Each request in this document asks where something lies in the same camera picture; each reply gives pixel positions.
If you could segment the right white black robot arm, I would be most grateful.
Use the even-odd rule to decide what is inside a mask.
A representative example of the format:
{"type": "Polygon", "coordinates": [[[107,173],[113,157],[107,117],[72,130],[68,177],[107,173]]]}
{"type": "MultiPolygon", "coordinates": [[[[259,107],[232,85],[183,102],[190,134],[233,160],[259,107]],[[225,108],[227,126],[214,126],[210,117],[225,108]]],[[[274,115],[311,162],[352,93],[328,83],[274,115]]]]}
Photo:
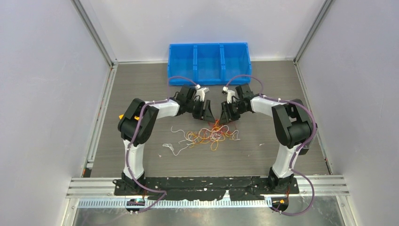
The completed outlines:
{"type": "Polygon", "coordinates": [[[235,90],[224,86],[220,124],[237,121],[243,113],[262,113],[273,119],[279,141],[275,163],[270,167],[267,186],[274,193],[287,190],[293,181],[293,168],[297,157],[306,154],[304,146],[315,136],[317,124],[311,112],[300,99],[291,101],[274,99],[263,94],[255,95],[248,84],[235,90]]]}

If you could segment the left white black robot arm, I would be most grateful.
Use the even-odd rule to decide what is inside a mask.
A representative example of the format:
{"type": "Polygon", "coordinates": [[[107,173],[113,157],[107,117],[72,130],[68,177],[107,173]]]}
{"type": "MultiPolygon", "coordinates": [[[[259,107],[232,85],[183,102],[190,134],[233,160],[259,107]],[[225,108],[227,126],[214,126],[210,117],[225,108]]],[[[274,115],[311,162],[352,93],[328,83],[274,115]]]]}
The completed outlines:
{"type": "Polygon", "coordinates": [[[144,190],[144,147],[155,122],[184,113],[194,119],[215,122],[210,100],[206,100],[208,87],[183,85],[173,97],[160,101],[135,98],[118,123],[118,131],[125,147],[125,166],[120,179],[113,181],[116,195],[138,195],[144,190]]]}

